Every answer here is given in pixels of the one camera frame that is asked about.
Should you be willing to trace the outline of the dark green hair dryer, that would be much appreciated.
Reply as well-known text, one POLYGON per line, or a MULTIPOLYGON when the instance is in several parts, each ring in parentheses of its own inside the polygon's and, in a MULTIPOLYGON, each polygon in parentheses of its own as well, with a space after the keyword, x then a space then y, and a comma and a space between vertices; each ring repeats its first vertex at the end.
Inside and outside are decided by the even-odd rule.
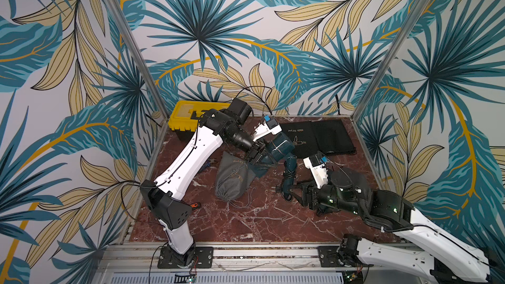
POLYGON ((283 180, 281 184, 276 187, 276 192, 280 193, 287 202, 291 202, 293 200, 293 197, 291 196, 291 187, 294 184, 297 172, 297 157, 292 153, 295 149, 292 140, 281 132, 277 134, 272 141, 267 141, 265 139, 259 139, 259 141, 266 141, 271 144, 272 165, 261 166, 250 164, 251 170, 258 178, 261 178, 269 171, 269 169, 276 168, 279 162, 283 161, 283 180))

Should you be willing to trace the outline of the grey fabric drawstring pouch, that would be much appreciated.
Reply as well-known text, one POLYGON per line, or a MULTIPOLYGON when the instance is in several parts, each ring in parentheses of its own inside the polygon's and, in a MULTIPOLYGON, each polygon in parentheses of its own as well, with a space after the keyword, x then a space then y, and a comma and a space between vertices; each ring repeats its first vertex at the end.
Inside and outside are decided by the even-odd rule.
POLYGON ((215 196, 222 201, 234 201, 245 194, 255 178, 248 163, 224 152, 216 175, 215 196))

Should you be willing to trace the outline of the black hair dryer bag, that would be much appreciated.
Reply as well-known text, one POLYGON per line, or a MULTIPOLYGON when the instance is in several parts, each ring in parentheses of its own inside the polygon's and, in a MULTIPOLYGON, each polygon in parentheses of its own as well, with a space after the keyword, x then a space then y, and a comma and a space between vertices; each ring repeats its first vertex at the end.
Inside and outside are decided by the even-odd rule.
POLYGON ((292 153, 298 159, 319 152, 326 156, 356 153, 356 147, 340 119, 283 123, 281 128, 293 142, 295 148, 292 153))

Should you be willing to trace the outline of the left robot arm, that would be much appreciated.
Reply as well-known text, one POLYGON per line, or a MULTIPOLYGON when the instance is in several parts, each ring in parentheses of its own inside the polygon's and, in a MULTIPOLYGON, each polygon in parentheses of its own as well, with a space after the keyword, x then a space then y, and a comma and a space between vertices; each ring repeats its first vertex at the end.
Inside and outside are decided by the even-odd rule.
POLYGON ((261 139, 281 132, 276 119, 266 116, 253 134, 248 134, 243 125, 251 112, 251 107, 240 99, 234 99, 225 109, 205 111, 175 161, 154 181, 141 184, 143 200, 166 232, 178 266, 189 266, 195 259, 195 242, 187 223, 193 209, 182 199, 202 165, 223 143, 245 152, 248 162, 259 161, 267 153, 261 139))

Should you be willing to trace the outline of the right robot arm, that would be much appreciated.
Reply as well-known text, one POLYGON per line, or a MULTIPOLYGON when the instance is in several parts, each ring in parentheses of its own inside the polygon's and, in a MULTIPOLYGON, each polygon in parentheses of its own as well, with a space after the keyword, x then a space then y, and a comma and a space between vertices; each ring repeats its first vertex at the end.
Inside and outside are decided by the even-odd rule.
POLYGON ((320 214, 348 212, 367 226, 393 234, 418 248, 381 245, 346 234, 335 252, 322 251, 342 266, 386 266, 435 283, 498 283, 491 251, 473 247, 437 226, 414 205, 388 190, 373 190, 366 176, 350 168, 311 168, 310 180, 295 183, 295 172, 284 172, 281 192, 320 214))

